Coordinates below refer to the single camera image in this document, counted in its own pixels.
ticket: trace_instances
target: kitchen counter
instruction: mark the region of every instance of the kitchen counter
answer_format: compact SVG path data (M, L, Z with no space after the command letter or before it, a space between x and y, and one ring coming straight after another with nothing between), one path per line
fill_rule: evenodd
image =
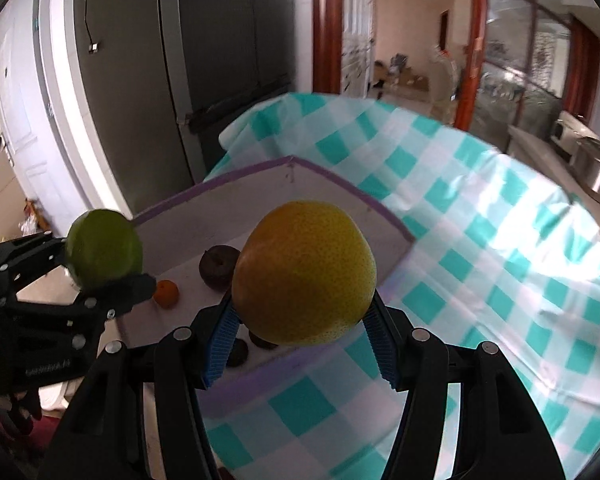
M553 180L566 193L574 193L600 226L600 203L590 197L571 176L568 165L542 139L515 126L509 127L511 143L507 155Z

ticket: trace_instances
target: small orange fruit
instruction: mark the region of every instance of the small orange fruit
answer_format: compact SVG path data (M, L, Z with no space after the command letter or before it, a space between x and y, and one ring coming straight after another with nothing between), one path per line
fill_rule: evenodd
M180 299L178 286L171 280L160 280L154 292L154 301L162 308L172 308Z

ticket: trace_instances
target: white appliance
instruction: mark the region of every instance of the white appliance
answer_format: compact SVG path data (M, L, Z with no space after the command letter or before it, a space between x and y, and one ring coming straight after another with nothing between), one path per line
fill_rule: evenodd
M599 137L580 120L572 116L570 113L562 111L558 120L555 121L554 130L552 131L551 141L565 152L570 158L576 150L576 140L582 137Z

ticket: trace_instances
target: black cable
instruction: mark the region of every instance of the black cable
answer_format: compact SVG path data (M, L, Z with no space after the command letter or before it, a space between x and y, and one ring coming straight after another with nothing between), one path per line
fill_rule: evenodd
M93 38L91 37L91 31L89 30L89 23L87 21L87 0L84 0L84 27L87 29L87 35L89 36L89 48L93 44Z

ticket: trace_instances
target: dark round fruit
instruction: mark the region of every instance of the dark round fruit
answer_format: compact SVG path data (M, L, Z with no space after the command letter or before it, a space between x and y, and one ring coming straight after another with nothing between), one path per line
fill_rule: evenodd
M236 338L234 347L231 348L231 353L227 359L226 367L237 368L238 366L242 366L247 362L247 357L249 357L249 347L247 346L247 342L243 339Z
M251 342L254 345L256 345L258 348L262 348L263 350L273 350L274 348L278 348L278 345L270 343L269 341L264 341L264 339L260 339L251 330L249 330L249 339L251 339Z
M235 263L240 251L228 245L216 245L205 251L198 270L202 280L213 290L226 291L234 276Z

